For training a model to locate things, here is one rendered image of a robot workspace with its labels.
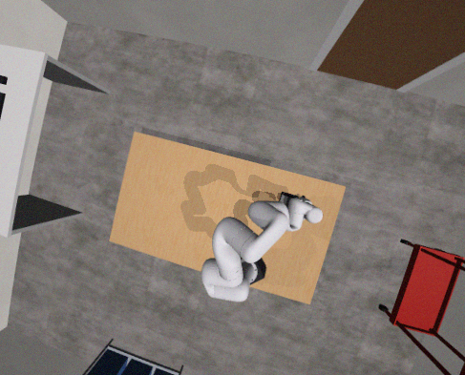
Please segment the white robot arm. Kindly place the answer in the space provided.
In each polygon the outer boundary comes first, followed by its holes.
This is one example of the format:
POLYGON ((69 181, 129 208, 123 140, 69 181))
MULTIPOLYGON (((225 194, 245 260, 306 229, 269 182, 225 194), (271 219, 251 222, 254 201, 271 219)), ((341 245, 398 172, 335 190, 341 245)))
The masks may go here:
POLYGON ((215 258, 206 260, 201 269, 202 283, 212 298, 245 301, 249 292, 248 281, 253 282, 257 277, 254 262, 266 253, 286 229, 289 232, 299 230, 304 217, 311 223, 318 223, 323 218, 318 207, 285 195, 282 195, 280 201, 259 200, 251 203, 248 215, 263 229, 260 235, 232 217, 222 219, 214 231, 212 247, 215 258))

